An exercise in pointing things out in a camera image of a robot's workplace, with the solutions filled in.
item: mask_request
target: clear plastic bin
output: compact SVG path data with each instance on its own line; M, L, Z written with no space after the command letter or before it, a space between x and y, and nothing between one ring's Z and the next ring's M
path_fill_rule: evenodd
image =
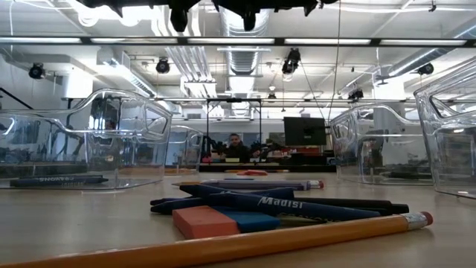
M357 106L330 122L339 179L384 185L431 185L416 107Z
M203 133L186 126L170 128L165 173L188 175L199 172Z
M162 180L172 115L101 89L67 110L0 111L0 188L120 189Z
M476 60L417 90L436 191L476 198Z

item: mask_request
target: man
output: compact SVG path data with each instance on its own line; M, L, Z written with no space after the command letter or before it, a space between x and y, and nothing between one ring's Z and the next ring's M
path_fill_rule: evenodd
M230 135L230 146L225 151L226 158L238 158L239 162L246 163L250 161L248 148L243 145L238 134Z

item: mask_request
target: computer monitor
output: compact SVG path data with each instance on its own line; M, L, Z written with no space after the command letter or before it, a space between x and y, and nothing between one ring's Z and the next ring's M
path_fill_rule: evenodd
M323 118L284 118L286 146L326 145L326 124Z

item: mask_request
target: table surface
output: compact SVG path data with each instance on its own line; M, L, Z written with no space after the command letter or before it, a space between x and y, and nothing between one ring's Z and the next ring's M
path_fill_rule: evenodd
M202 173L201 179L234 176ZM128 248L182 240L169 216L150 214L149 201L185 197L164 178L118 192L0 190L0 263L55 255ZM391 200L411 211L429 211L434 224L404 234L375 237L296 252L247 258L206 267L475 267L476 200L438 194L431 186L362 185L337 181L328 173L274 173L266 179L322 179L323 190L299 197Z

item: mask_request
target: white ceiling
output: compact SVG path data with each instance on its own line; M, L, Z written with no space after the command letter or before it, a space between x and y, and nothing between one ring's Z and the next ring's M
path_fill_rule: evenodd
M365 10L398 9L408 0L342 0L345 7ZM40 0L30 3L47 6ZM56 6L67 7L62 1L53 1ZM430 8L431 0L413 0L407 7ZM210 3L201 3L199 24L202 35L221 36L219 14L210 12ZM454 7L476 9L474 0L438 0L438 7ZM11 1L0 1L0 34L10 35L10 5ZM16 2L12 7L11 17L14 35L94 35L94 36L153 36L150 21L143 20L135 27L126 27L118 20L100 20L94 27L82 27L77 21L74 10L46 10ZM418 13L357 13L342 11L340 36L345 37L396 37L396 38L440 38L464 22L474 19L476 12L463 11L428 11ZM339 12L335 9L316 9L309 17L303 16L303 10L296 8L271 14L268 25L268 36L298 36L298 37L333 37L338 36ZM22 46L15 47L16 51L28 54L67 54L87 65L89 68L103 74L101 66L96 66L96 53L99 47L93 46ZM180 74L172 65L169 74L157 74L155 64L159 57L166 57L162 47L115 47L118 51L126 51L132 58L132 66L148 81L163 90L163 95L177 96L178 90L171 87L180 83ZM217 81L217 91L223 92L227 86L224 54L217 47L206 47L206 55L210 70ZM334 89L343 88L351 80L358 77L369 67L392 65L418 51L417 48L300 48L302 62L295 72L291 82L283 83L280 73L283 58L289 48L273 47L271 52L263 53L260 74L256 79L255 88L261 95L268 92L269 86L276 86L276 92L285 92L286 98L301 98L309 94L309 84L315 91L324 91L330 97ZM475 50L460 49L433 61L435 74L463 60L473 57ZM333 74L334 65L338 63L336 76ZM116 86L131 87L119 77L110 77ZM418 80L406 83L410 94L419 86Z

